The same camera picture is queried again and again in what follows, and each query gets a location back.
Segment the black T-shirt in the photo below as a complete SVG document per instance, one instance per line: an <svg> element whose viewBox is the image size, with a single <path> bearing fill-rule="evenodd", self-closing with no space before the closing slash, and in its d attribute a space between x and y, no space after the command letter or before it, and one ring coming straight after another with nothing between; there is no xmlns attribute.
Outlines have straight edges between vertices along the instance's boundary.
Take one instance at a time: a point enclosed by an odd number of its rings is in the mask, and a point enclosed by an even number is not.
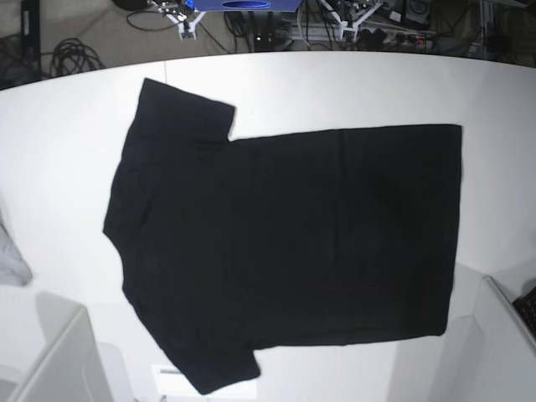
<svg viewBox="0 0 536 402"><path fill-rule="evenodd" d="M255 379L266 348L442 335L461 127L233 141L234 117L145 80L103 228L126 299L191 385Z"/></svg>

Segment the white power strip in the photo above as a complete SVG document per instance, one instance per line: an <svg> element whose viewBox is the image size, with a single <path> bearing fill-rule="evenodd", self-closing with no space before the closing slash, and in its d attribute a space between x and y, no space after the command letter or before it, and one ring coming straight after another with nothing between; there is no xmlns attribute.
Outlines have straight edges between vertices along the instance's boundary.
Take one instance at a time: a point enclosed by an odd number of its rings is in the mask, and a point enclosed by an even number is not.
<svg viewBox="0 0 536 402"><path fill-rule="evenodd" d="M284 38L301 41L306 46L320 43L343 46L373 41L378 43L380 48L384 44L417 44L424 48L437 36L434 31L414 30L383 23L364 23L357 29L343 28L335 23L289 23L282 31Z"/></svg>

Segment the blue box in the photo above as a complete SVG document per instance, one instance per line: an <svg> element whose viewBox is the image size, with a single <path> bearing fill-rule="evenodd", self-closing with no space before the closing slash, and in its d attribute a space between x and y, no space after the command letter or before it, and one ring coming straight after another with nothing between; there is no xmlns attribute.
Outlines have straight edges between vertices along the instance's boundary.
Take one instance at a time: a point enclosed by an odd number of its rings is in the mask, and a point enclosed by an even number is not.
<svg viewBox="0 0 536 402"><path fill-rule="evenodd" d="M302 0L194 0L194 6L203 12L272 11L295 12Z"/></svg>

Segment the grey crumpled cloth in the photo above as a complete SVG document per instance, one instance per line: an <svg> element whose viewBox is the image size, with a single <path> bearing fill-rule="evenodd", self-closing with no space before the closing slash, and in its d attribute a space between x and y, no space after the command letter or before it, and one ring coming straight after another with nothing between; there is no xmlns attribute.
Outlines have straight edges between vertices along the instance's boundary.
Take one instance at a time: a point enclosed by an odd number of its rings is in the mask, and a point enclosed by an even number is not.
<svg viewBox="0 0 536 402"><path fill-rule="evenodd" d="M22 257L1 214L0 271L2 286L29 286L34 275Z"/></svg>

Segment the black keyboard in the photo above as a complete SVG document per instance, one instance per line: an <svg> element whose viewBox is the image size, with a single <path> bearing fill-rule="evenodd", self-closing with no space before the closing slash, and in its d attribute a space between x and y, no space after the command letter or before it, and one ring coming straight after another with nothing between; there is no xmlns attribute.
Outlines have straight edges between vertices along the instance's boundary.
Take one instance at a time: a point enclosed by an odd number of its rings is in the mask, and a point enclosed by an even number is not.
<svg viewBox="0 0 536 402"><path fill-rule="evenodd" d="M522 318L528 330L536 334L536 288L531 290L525 296L519 297L513 302L518 315Z"/></svg>

